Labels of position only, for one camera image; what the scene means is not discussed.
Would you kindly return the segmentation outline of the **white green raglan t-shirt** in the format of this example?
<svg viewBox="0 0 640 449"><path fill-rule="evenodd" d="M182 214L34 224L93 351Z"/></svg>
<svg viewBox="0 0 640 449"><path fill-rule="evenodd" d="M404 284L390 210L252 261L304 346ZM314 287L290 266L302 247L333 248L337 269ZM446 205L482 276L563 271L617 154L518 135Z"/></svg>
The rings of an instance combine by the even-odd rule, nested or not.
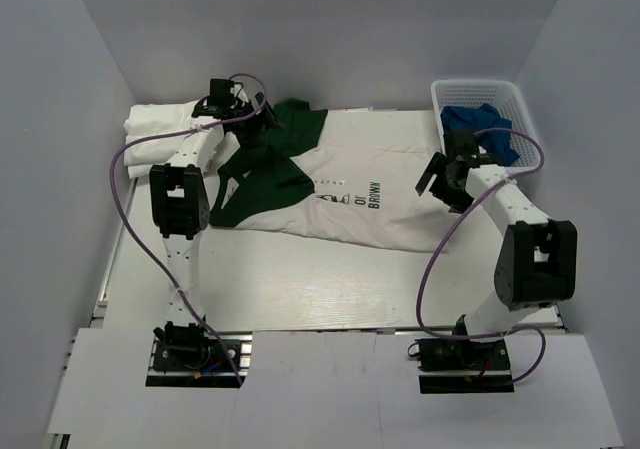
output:
<svg viewBox="0 0 640 449"><path fill-rule="evenodd" d="M426 111L276 108L290 127L270 147L228 134L214 158L209 223L382 249L429 253L452 221L415 186L439 149Z"/></svg>

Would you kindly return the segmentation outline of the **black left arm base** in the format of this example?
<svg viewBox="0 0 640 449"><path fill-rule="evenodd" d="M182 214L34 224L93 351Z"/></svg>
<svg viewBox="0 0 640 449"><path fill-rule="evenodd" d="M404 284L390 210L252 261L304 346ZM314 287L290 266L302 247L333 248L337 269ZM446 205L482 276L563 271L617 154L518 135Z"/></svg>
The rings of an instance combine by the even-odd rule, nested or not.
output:
<svg viewBox="0 0 640 449"><path fill-rule="evenodd" d="M153 331L154 342L145 385L151 388L231 388L240 384L250 366L249 337L222 338L224 345L195 323L176 326L167 322Z"/></svg>

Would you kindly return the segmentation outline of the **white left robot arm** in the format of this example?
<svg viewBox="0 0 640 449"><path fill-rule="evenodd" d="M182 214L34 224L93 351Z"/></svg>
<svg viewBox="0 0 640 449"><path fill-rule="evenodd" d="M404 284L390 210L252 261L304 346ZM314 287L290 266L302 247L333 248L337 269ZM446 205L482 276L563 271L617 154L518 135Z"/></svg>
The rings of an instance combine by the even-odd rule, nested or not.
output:
<svg viewBox="0 0 640 449"><path fill-rule="evenodd" d="M167 321L176 326L199 324L206 313L199 302L199 249L209 224L210 205L204 182L216 147L232 133L242 147L255 148L267 130L279 123L265 91L250 96L246 73L211 79L209 94L191 117L196 127L175 154L149 172L152 219L162 236L171 286Z"/></svg>

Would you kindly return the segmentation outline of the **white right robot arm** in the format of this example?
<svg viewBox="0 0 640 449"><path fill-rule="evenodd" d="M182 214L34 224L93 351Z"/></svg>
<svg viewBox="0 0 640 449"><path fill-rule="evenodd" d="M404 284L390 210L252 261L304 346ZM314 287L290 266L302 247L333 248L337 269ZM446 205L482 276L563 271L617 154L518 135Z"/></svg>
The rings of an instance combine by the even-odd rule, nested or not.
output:
<svg viewBox="0 0 640 449"><path fill-rule="evenodd" d="M487 342L522 330L522 320L573 297L576 284L578 233L568 220L554 220L532 203L517 185L540 165L520 173L503 166L492 152L481 152L479 132L454 129L443 137L415 186L430 192L457 218L436 246L425 274L456 230L481 208L503 237L493 273L494 290L473 311L460 317L450 335L453 359L472 368L488 354Z"/></svg>

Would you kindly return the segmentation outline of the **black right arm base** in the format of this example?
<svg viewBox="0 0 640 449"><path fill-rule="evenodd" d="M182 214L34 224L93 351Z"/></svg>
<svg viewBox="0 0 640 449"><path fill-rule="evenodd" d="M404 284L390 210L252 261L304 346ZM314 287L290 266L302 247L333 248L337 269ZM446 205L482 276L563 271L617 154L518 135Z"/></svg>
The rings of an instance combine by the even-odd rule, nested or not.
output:
<svg viewBox="0 0 640 449"><path fill-rule="evenodd" d="M420 325L424 335L407 348L417 362L425 395L512 393L515 390L506 330L475 329L464 315L450 329Z"/></svg>

